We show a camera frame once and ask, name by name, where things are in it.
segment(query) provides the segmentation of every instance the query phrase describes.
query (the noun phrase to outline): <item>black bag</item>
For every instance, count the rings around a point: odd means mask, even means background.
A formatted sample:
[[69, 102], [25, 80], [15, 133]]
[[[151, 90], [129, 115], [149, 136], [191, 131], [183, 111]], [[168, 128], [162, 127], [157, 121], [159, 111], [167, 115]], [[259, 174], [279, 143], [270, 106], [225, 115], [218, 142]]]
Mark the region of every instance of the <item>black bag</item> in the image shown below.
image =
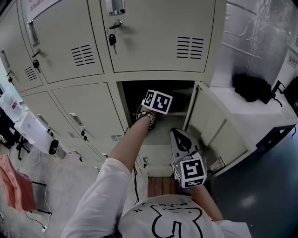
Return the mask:
[[294, 109], [294, 112], [298, 113], [298, 77], [294, 78], [293, 81], [284, 90], [284, 96], [287, 98], [289, 104]]

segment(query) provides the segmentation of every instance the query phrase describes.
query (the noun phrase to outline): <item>towel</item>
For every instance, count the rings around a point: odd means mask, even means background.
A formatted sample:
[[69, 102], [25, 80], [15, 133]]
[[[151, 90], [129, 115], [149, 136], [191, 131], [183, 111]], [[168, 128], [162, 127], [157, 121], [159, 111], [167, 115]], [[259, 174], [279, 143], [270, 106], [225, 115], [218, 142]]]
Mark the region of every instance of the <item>towel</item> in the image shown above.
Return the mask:
[[8, 206], [20, 212], [37, 210], [32, 180], [14, 169], [8, 155], [0, 156], [0, 179]]

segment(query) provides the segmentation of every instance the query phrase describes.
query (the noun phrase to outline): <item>locker door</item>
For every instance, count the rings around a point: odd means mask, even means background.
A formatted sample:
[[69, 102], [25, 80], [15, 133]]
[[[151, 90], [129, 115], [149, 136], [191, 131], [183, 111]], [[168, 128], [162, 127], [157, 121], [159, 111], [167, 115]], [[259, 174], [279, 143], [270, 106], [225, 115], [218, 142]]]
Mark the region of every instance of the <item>locker door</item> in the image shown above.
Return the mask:
[[109, 46], [115, 72], [204, 72], [215, 0], [125, 0], [126, 13], [116, 16], [101, 4], [105, 28], [123, 22], [115, 30], [117, 54]]
[[228, 165], [256, 149], [229, 109], [203, 82], [195, 83], [183, 129], [213, 150], [207, 166], [219, 157]]
[[123, 129], [106, 83], [60, 88], [53, 93], [77, 127], [82, 129], [79, 123], [85, 126], [90, 142], [108, 144], [122, 138]]
[[[26, 1], [22, 1], [26, 21]], [[103, 74], [87, 0], [62, 0], [34, 19], [41, 49], [36, 58], [48, 83]]]
[[48, 92], [32, 94], [23, 97], [26, 105], [35, 114], [38, 120], [46, 127], [48, 124], [57, 138], [73, 138], [82, 141], [80, 135], [65, 119]]
[[0, 22], [0, 32], [1, 61], [19, 92], [41, 86], [20, 31], [17, 2]]
[[69, 150], [77, 152], [71, 152], [72, 154], [76, 154], [78, 156], [81, 155], [82, 161], [87, 163], [88, 165], [97, 167], [99, 169], [103, 165], [104, 160], [100, 156], [98, 156], [87, 143], [75, 142], [72, 140], [64, 140], [62, 143], [67, 146]]

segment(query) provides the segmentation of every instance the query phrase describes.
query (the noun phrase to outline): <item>wooden pallet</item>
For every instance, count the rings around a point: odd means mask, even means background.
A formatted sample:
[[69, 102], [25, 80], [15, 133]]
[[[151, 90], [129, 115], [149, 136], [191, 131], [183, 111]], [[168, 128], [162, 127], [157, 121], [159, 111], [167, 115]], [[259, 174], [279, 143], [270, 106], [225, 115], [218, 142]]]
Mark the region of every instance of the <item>wooden pallet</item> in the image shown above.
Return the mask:
[[148, 198], [166, 195], [179, 194], [180, 184], [173, 177], [149, 177]]

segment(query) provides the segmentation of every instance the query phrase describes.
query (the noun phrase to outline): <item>vent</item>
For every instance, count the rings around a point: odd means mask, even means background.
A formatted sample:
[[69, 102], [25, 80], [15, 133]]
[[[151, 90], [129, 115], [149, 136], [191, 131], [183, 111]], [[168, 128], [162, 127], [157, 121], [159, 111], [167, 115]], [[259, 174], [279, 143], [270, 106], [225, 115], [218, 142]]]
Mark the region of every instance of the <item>vent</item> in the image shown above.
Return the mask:
[[204, 39], [178, 36], [177, 58], [201, 59]]
[[37, 76], [34, 72], [34, 69], [32, 68], [32, 66], [30, 66], [29, 68], [25, 69], [25, 74], [27, 75], [29, 81], [37, 79]]
[[75, 132], [68, 132], [71, 138], [80, 138], [79, 135]]
[[113, 141], [120, 141], [123, 136], [122, 135], [110, 135]]
[[76, 66], [89, 65], [94, 63], [94, 57], [90, 45], [80, 46], [71, 49]]

